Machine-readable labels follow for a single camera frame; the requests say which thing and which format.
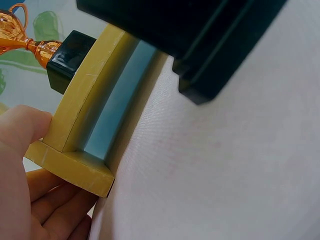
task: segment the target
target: trophy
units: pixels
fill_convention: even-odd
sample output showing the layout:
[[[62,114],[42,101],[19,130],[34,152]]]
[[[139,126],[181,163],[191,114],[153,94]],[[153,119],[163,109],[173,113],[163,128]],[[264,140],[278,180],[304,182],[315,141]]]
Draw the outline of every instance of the trophy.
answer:
[[[24,26],[13,13],[18,7],[24,11]],[[51,88],[64,94],[96,39],[74,30],[63,42],[34,41],[26,35],[27,26],[28,10],[25,4],[17,3],[9,10],[0,9],[0,55],[21,48],[31,51],[47,70]]]

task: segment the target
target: hand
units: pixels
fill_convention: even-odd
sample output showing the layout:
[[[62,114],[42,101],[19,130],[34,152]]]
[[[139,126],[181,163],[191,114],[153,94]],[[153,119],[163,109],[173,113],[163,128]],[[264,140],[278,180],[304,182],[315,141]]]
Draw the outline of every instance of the hand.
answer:
[[[25,173],[30,143],[48,131],[51,115],[17,106],[0,116],[0,236],[5,240],[86,240],[87,212],[97,197],[44,169]]]

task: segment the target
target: gold trophy cup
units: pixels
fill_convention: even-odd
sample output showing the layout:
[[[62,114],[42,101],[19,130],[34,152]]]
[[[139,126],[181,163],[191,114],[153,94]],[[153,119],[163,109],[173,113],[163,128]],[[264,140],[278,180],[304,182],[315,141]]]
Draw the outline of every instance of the gold trophy cup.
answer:
[[[21,7],[24,11],[24,26],[13,14],[15,8]],[[17,3],[10,9],[0,9],[0,55],[7,51],[24,48],[33,52],[40,65],[46,68],[48,61],[52,58],[58,48],[60,41],[34,41],[26,35],[28,26],[28,10],[23,3]]]

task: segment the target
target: blue surface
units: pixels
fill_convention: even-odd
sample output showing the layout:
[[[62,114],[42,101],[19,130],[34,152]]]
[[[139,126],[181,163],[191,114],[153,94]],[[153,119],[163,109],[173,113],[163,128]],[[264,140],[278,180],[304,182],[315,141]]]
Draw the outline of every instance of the blue surface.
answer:
[[[84,150],[104,159],[156,49],[141,41],[117,81]]]
[[[8,10],[12,5],[23,3],[25,0],[1,0],[0,9]]]

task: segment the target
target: trophy handle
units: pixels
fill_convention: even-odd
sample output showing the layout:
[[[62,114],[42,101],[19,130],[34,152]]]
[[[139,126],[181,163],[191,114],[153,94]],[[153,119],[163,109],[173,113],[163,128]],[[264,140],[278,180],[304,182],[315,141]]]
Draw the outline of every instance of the trophy handle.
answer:
[[[23,8],[23,11],[24,11],[24,30],[26,30],[27,26],[28,26],[28,9],[27,9],[27,6],[23,3],[17,3],[15,5],[13,5],[12,7],[9,8],[9,12],[13,12],[13,10],[15,8],[18,8],[18,7],[21,7]]]

